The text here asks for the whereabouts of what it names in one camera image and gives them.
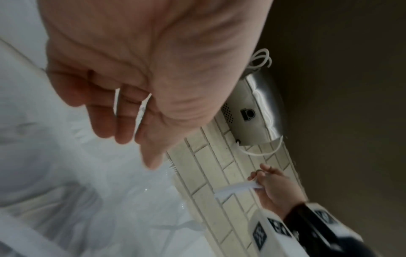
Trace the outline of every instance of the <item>white fabric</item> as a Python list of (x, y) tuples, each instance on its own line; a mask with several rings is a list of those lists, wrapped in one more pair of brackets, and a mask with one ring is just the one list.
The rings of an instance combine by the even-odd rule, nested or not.
[[(170, 163), (147, 171), (134, 142), (97, 138), (86, 109), (66, 106), (40, 69), (46, 40), (35, 1), (0, 2), (1, 211), (75, 256), (193, 252), (202, 227)], [(5, 254), (17, 256), (0, 245)]]

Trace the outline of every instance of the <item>person's hand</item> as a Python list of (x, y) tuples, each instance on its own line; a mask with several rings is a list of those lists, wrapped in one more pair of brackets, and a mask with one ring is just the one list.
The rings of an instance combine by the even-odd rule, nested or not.
[[(146, 166), (208, 123), (248, 63), (272, 0), (38, 0), (47, 73), (102, 138), (135, 140)], [(115, 89), (120, 88), (114, 113)]]
[(307, 201), (299, 185), (280, 170), (273, 169), (266, 164), (261, 164), (260, 168), (262, 170), (251, 172), (248, 180), (257, 178), (257, 182), (264, 187), (255, 189), (264, 209), (268, 209), (284, 219), (293, 207)]

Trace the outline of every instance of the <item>brown wall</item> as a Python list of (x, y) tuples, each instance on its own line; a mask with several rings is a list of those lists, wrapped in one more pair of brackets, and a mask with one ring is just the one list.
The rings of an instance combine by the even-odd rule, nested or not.
[(310, 199), (384, 256), (405, 256), (406, 1), (275, 0), (258, 47)]

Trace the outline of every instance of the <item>white cable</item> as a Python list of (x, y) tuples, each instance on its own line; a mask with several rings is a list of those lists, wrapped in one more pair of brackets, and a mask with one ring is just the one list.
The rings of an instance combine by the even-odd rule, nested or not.
[[(255, 65), (255, 66), (251, 65), (253, 61), (258, 60), (258, 59), (260, 59), (260, 58), (263, 58), (263, 61), (261, 62), (261, 64)], [(268, 49), (262, 48), (262, 49), (256, 51), (256, 52), (251, 56), (250, 63), (249, 63), (249, 65), (247, 66), (247, 68), (248, 68), (248, 69), (258, 69), (258, 68), (261, 68), (262, 66), (264, 66), (264, 65), (266, 64), (267, 61), (269, 61), (268, 65), (267, 65), (267, 67), (269, 68), (269, 67), (271, 66), (271, 64), (272, 64), (272, 59), (271, 59), (271, 57), (269, 56), (269, 51), (268, 51)]]
[(248, 152), (248, 151), (243, 150), (242, 147), (240, 147), (240, 143), (239, 143), (239, 142), (237, 142), (237, 148), (238, 148), (241, 152), (243, 152), (243, 153), (245, 153), (245, 154), (248, 154), (248, 155), (251, 155), (251, 156), (272, 155), (272, 154), (276, 153), (276, 152), (279, 150), (279, 148), (282, 146), (282, 141), (283, 141), (283, 136), (280, 137), (278, 147), (277, 147), (274, 151), (272, 151), (272, 152), (265, 152), (265, 153), (262, 153), (262, 154), (256, 154), (256, 153), (253, 153), (253, 152)]

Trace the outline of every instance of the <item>black sleeve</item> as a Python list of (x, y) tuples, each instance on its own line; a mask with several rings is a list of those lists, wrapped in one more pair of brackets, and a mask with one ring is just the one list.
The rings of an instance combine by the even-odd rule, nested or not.
[(318, 204), (300, 204), (284, 220), (311, 257), (376, 257), (352, 230)]

